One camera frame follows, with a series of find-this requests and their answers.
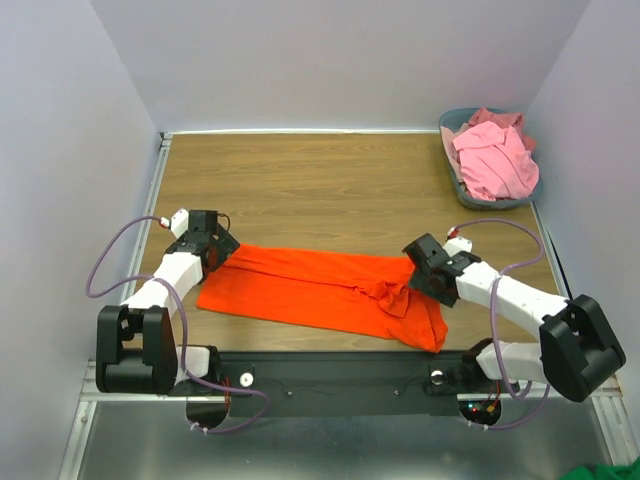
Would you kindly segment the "orange t shirt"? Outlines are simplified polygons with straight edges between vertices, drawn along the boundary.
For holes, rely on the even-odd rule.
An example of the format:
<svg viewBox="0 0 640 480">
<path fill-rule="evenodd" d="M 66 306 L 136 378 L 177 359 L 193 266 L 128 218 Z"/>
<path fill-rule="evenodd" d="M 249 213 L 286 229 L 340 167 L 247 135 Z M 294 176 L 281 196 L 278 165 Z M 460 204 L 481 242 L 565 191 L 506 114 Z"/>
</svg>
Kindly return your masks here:
<svg viewBox="0 0 640 480">
<path fill-rule="evenodd" d="M 410 287 L 412 273 L 406 257 L 243 244 L 204 281 L 196 306 L 438 353 L 448 327 L 440 304 Z"/>
</svg>

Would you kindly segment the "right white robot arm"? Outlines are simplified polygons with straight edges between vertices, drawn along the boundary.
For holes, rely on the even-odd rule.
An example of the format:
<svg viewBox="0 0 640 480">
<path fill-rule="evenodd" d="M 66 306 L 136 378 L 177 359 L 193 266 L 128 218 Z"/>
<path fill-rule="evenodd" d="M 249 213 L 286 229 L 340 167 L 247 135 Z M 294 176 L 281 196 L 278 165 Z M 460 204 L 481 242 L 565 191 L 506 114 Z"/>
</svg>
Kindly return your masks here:
<svg viewBox="0 0 640 480">
<path fill-rule="evenodd" d="M 439 243 L 425 234 L 404 248 L 414 266 L 409 285 L 440 304 L 464 300 L 488 308 L 534 337 L 532 343 L 492 338 L 469 350 L 460 366 L 463 384 L 482 390 L 494 380 L 544 383 L 582 402 L 626 363 L 626 354 L 599 303 L 526 285 L 493 268 L 463 237 Z"/>
</svg>

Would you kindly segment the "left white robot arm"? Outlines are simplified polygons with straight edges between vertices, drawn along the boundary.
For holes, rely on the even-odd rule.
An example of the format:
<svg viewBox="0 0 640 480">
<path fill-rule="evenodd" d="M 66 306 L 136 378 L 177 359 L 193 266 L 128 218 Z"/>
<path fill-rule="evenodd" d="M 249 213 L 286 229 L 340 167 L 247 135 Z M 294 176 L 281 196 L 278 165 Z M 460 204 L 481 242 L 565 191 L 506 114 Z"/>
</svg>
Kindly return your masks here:
<svg viewBox="0 0 640 480">
<path fill-rule="evenodd" d="M 187 293 L 202 284 L 240 247 L 219 220 L 216 210 L 180 209 L 172 217 L 147 215 L 129 222 L 153 220 L 175 237 L 160 266 L 150 276 L 136 275 L 124 283 L 144 284 L 119 305 L 103 307 L 97 317 L 96 386 L 104 393 L 166 395 L 178 383 L 188 382 L 199 393 L 215 392 L 223 371 L 210 360 L 205 347 L 177 347 L 171 317 L 185 317 Z M 187 360 L 194 359 L 188 371 Z"/>
</svg>

